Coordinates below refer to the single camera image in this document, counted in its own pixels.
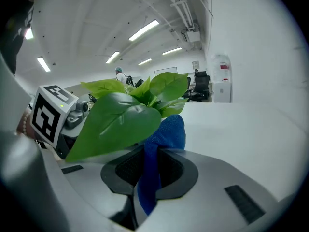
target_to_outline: black chair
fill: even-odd
[[[190,83],[191,83],[191,77],[187,77],[188,78],[188,88],[187,88],[187,91],[183,94],[183,98],[189,98],[188,100],[187,100],[187,102],[189,102],[190,101],[190,95],[191,95],[191,90],[189,90],[189,87],[190,87]]]
[[[198,72],[195,78],[195,88],[194,92],[196,94],[191,95],[189,97],[190,100],[196,102],[202,102],[202,100],[207,100],[209,97],[209,89],[208,84],[210,81],[210,76],[206,74],[206,72]]]

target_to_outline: fluorescent light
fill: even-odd
[[[29,39],[32,39],[33,38],[33,33],[32,33],[32,30],[31,28],[29,28],[25,34],[25,38],[26,40],[29,40]]]
[[[142,65],[142,64],[144,64],[144,63],[147,63],[147,62],[149,62],[149,61],[151,61],[152,60],[152,58],[150,58],[150,59],[147,59],[147,60],[145,60],[144,62],[142,62],[142,63],[139,63],[139,65]]]
[[[107,64],[109,64],[110,62],[112,62],[112,60],[118,56],[120,52],[114,52],[113,55],[111,55],[111,57],[106,61]]]
[[[133,36],[131,36],[129,38],[130,41],[134,41],[136,40],[138,37],[140,37],[142,34],[144,34],[145,32],[147,32],[148,30],[152,29],[153,27],[155,27],[156,25],[158,25],[159,23],[154,20],[153,22],[149,23],[148,25],[146,25],[145,27],[143,27],[141,30],[139,30],[137,33],[133,34]]]
[[[38,62],[42,65],[42,67],[44,68],[44,70],[45,70],[46,72],[49,72],[49,71],[50,71],[50,69],[48,68],[47,64],[45,63],[43,57],[39,57],[39,58],[38,58]]]
[[[181,49],[182,49],[182,48],[179,47],[179,48],[176,48],[176,49],[174,49],[174,50],[170,50],[170,51],[168,51],[168,52],[164,52],[164,53],[162,53],[162,55],[169,54],[169,53],[171,53],[171,52],[176,52],[176,51],[179,51],[179,50],[181,50]]]

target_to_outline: white table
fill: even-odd
[[[266,105],[186,103],[185,150],[224,160],[279,201],[295,192],[308,166],[304,132]]]

